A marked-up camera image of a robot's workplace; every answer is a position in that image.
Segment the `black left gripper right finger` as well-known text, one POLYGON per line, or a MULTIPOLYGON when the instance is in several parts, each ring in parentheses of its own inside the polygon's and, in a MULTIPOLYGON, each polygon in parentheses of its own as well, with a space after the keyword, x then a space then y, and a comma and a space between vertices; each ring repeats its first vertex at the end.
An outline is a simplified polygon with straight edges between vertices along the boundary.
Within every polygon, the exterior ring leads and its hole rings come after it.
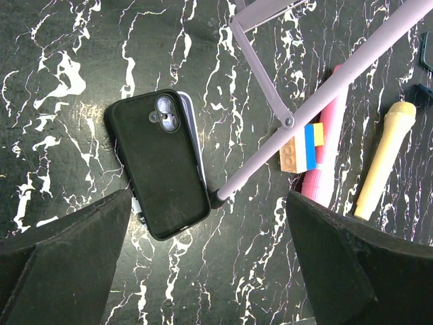
POLYGON ((316 323, 432 323, 432 247, 293 191, 286 214, 316 323))

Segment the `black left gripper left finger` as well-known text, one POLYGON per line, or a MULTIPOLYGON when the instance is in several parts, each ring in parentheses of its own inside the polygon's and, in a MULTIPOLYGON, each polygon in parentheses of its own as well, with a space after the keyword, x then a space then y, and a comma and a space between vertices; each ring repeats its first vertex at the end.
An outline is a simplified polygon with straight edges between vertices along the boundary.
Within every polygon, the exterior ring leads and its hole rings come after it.
POLYGON ((118 190, 1 240, 2 324, 99 324, 131 213, 118 190))

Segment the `teal smartphone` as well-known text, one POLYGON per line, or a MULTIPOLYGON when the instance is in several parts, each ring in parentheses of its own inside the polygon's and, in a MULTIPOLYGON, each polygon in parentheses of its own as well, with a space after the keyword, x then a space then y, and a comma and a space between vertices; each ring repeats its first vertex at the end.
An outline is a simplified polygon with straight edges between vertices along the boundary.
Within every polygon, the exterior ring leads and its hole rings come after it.
POLYGON ((422 35, 421 50, 420 50, 420 63, 421 65, 429 71, 432 71, 432 32, 425 32, 422 35))

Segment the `pink marker pen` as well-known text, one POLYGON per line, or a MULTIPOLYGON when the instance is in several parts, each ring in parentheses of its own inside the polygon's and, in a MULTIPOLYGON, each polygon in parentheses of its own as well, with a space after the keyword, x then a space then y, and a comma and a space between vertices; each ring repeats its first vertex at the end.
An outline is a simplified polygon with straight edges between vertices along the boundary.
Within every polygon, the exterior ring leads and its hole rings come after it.
POLYGON ((317 166, 307 171, 301 194, 325 208, 334 193, 335 163, 342 131, 348 86, 340 87, 337 96, 321 111, 319 122, 323 124, 324 144, 316 148, 317 166))

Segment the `white blue yellow toy blocks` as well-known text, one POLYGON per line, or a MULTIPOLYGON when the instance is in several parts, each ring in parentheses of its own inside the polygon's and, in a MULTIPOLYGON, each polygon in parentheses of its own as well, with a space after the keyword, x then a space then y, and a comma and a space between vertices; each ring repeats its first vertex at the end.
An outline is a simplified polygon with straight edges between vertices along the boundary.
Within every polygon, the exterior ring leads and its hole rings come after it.
POLYGON ((280 169, 300 174, 317 166, 317 150, 324 144, 322 123, 308 124, 279 149, 280 169))

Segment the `yellow marker pen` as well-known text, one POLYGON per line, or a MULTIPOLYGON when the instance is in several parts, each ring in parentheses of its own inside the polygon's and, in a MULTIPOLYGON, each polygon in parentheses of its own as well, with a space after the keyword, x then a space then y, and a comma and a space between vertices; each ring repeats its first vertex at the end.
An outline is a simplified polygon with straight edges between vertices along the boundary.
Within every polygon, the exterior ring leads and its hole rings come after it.
POLYGON ((375 211, 403 140, 415 124, 415 115, 416 107, 409 102, 397 102, 386 113, 382 136, 356 203, 356 217, 368 221, 375 211))

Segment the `lilac tripod stand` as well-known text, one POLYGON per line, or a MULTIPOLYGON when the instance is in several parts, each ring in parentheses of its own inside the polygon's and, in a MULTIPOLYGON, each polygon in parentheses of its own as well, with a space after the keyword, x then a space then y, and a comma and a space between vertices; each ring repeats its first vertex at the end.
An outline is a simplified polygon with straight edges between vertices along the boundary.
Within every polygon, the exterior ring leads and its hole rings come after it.
POLYGON ((430 11, 431 1, 405 1, 295 112, 284 106, 272 86, 263 87, 282 127, 220 189, 211 194, 211 207, 222 207, 230 195, 240 190, 261 166, 334 100, 342 88, 349 86, 430 11))

